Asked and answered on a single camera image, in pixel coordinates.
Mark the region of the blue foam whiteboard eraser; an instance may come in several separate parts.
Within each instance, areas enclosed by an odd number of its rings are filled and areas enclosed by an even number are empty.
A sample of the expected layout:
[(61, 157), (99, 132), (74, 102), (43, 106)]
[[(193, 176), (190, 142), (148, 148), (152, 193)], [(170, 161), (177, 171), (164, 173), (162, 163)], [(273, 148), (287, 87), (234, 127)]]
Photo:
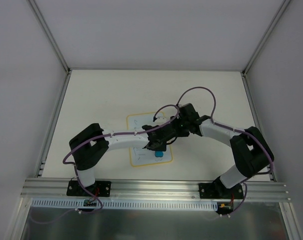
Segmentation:
[(163, 158), (164, 157), (164, 152), (163, 151), (155, 151), (154, 153), (156, 158)]

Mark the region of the yellow framed small whiteboard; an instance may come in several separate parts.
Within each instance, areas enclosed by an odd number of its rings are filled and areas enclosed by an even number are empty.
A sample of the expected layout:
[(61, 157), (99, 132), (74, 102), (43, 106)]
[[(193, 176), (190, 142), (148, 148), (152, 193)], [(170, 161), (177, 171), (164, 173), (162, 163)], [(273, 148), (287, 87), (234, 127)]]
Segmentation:
[[(167, 121), (164, 113), (160, 111), (156, 117), (156, 121), (153, 122), (155, 112), (146, 112), (140, 114), (131, 114), (126, 118), (127, 129), (138, 129), (143, 125), (161, 125)], [(146, 167), (151, 165), (158, 165), (164, 163), (170, 163), (173, 160), (173, 154), (171, 147), (168, 145), (164, 156), (162, 158), (155, 157), (155, 151), (139, 148), (129, 149), (129, 159), (132, 167)]]

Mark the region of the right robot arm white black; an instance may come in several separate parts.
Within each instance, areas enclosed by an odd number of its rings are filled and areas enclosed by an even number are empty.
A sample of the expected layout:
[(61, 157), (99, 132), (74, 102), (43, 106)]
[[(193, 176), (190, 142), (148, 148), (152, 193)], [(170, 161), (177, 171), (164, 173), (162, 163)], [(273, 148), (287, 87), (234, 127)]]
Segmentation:
[(231, 148), (234, 165), (203, 189), (201, 197), (228, 198), (234, 188), (256, 175), (262, 169), (274, 166), (274, 154), (257, 127), (235, 129), (212, 120), (210, 116), (200, 116), (190, 103), (180, 106), (179, 115), (171, 122), (175, 137), (195, 134), (214, 139)]

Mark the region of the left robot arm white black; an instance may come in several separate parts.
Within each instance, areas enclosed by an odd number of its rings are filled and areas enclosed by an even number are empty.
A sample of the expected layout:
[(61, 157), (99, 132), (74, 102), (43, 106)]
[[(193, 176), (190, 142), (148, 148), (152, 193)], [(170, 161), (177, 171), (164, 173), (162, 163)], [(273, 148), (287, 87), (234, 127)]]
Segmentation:
[(108, 151), (125, 148), (165, 151), (167, 142), (176, 137), (177, 133), (170, 124), (143, 125), (126, 131), (113, 131), (92, 123), (69, 141), (79, 179), (79, 191), (85, 196), (94, 193), (94, 167)]

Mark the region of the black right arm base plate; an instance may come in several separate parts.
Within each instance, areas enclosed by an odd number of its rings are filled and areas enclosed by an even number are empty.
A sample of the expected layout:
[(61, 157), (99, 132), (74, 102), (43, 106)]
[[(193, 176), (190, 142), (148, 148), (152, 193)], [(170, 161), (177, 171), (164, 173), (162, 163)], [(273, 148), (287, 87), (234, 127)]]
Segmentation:
[(236, 200), (244, 198), (243, 188), (240, 184), (236, 184), (232, 188), (226, 188), (224, 185), (215, 184), (213, 182), (198, 184), (199, 197), (201, 199), (231, 199)]

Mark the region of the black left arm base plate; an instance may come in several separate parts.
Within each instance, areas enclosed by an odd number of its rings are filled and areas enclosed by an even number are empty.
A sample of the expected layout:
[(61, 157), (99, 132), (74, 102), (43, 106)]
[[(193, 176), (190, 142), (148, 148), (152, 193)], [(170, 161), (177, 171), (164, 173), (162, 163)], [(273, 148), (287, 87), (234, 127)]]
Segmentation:
[[(97, 197), (108, 198), (111, 193), (111, 181), (96, 180), (94, 184), (85, 187), (85, 189), (91, 194)], [(66, 191), (67, 196), (71, 197), (89, 197), (90, 194), (87, 193), (79, 184), (77, 180), (70, 180), (68, 182), (68, 187)]]

